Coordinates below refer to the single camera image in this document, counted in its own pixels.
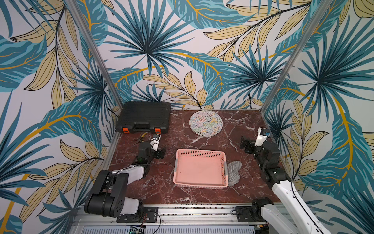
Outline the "grey knitted dish cloth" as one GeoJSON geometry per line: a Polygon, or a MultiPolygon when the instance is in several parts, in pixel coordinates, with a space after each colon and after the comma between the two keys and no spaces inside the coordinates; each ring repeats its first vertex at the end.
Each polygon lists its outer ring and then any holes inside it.
{"type": "Polygon", "coordinates": [[[241,178],[239,170],[242,167],[240,161],[233,161],[228,164],[228,186],[234,186],[241,178]]]}

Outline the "colourful squiggle pattern plate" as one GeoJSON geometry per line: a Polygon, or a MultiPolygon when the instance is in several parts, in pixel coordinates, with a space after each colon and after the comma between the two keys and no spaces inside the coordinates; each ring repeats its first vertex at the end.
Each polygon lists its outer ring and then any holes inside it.
{"type": "Polygon", "coordinates": [[[213,111],[202,110],[191,116],[189,126],[199,136],[212,137],[222,130],[223,120],[213,111]]]}

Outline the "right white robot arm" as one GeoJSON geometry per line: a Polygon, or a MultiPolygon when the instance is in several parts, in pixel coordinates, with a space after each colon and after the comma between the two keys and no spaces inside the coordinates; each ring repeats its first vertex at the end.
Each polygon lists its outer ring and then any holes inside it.
{"type": "Polygon", "coordinates": [[[252,154],[259,165],[261,177],[282,202],[292,221],[287,219],[269,198],[255,199],[250,207],[236,207],[239,222],[264,221],[279,234],[329,234],[330,231],[318,220],[301,198],[293,179],[279,166],[280,151],[270,138],[257,144],[241,137],[240,149],[252,154]]]}

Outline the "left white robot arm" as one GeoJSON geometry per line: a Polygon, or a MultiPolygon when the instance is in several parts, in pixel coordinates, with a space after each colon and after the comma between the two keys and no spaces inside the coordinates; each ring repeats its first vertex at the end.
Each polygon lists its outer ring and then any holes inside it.
{"type": "Polygon", "coordinates": [[[126,197],[127,187],[149,173],[154,159],[163,159],[166,150],[156,148],[156,143],[141,142],[135,161],[128,167],[116,171],[99,172],[84,205],[87,214],[117,218],[126,221],[143,220],[147,213],[138,199],[126,197]]]}

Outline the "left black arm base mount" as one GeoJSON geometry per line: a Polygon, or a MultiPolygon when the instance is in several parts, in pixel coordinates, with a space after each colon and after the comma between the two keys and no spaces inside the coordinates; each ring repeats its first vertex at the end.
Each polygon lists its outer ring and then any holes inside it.
{"type": "Polygon", "coordinates": [[[158,217],[158,207],[141,207],[135,214],[120,214],[117,223],[157,223],[160,221],[158,217]]]}

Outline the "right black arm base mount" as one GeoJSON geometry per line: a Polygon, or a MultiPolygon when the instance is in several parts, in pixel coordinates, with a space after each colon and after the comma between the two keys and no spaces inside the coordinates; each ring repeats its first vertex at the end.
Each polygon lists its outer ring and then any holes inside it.
{"type": "Polygon", "coordinates": [[[267,222],[261,215],[261,208],[255,205],[237,206],[231,213],[237,217],[239,223],[267,222]]]}

